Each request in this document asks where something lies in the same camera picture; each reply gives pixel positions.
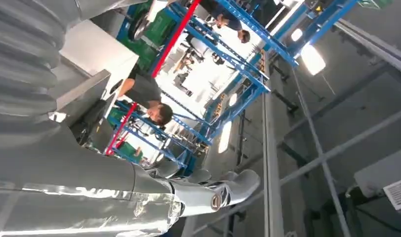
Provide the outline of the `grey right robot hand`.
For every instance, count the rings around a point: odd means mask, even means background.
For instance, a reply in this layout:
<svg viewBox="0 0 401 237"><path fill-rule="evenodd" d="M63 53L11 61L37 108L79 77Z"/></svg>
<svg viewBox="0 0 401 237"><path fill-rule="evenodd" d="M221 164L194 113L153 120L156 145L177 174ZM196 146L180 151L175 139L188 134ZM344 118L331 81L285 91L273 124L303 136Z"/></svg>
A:
<svg viewBox="0 0 401 237"><path fill-rule="evenodd" d="M260 178L166 179L80 147L61 128L0 134L0 237L157 237L182 217L249 198Z"/></svg>

